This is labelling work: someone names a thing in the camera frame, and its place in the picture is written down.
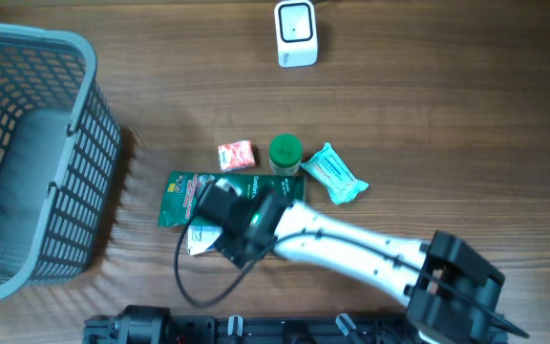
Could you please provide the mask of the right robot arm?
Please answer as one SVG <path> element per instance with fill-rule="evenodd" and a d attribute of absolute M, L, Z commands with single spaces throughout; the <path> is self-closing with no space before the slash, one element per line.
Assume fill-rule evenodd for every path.
<path fill-rule="evenodd" d="M 429 241 L 378 234 L 273 191 L 247 199 L 214 184 L 200 213 L 222 227 L 215 246 L 236 266 L 273 252 L 360 280 L 404 306 L 426 342 L 487 343 L 494 329 L 529 335 L 496 311 L 503 273 L 447 232 Z"/>

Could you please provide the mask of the teal tissue pack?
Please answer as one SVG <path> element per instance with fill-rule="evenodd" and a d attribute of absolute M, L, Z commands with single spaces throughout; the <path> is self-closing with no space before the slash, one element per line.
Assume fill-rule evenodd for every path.
<path fill-rule="evenodd" d="M 357 179 L 329 142 L 301 167 L 323 185 L 334 204 L 353 201 L 369 184 Z"/>

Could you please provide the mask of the green detergent pouch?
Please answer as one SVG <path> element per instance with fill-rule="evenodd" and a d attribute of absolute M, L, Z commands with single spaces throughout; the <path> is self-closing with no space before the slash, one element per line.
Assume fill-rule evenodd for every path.
<path fill-rule="evenodd" d="M 263 188 L 271 187 L 289 200 L 303 201 L 306 197 L 305 176 L 212 174 L 173 171 L 168 179 L 159 212 L 159 226 L 184 226 L 188 223 L 197 198 L 208 183 L 226 179 L 235 192 L 245 198 L 254 198 Z"/>

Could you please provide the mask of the red orange small packet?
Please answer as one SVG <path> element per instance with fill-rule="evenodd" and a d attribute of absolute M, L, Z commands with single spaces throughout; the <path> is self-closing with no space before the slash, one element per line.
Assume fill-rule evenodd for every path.
<path fill-rule="evenodd" d="M 219 145 L 218 154 L 222 172 L 246 169 L 256 165 L 250 140 Z"/>

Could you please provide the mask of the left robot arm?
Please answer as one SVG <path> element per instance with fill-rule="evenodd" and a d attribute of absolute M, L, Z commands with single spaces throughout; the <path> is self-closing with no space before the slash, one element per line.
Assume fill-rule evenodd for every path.
<path fill-rule="evenodd" d="M 84 322 L 83 344 L 179 344 L 167 308 L 127 306 L 118 315 L 97 315 Z"/>

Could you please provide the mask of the green lid jar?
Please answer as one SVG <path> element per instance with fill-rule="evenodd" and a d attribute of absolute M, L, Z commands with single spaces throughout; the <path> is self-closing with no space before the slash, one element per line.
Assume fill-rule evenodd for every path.
<path fill-rule="evenodd" d="M 281 176 L 291 176 L 298 172 L 303 156 L 300 140 L 292 134 L 281 134 L 269 145 L 269 166 Z"/>

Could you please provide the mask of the white plaster box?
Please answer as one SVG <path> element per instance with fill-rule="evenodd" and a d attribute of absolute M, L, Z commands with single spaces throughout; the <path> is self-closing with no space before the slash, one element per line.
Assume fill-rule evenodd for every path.
<path fill-rule="evenodd" d="M 222 229 L 218 226 L 189 226 L 187 234 L 187 252 L 195 256 L 214 250 L 214 243 L 221 236 Z"/>

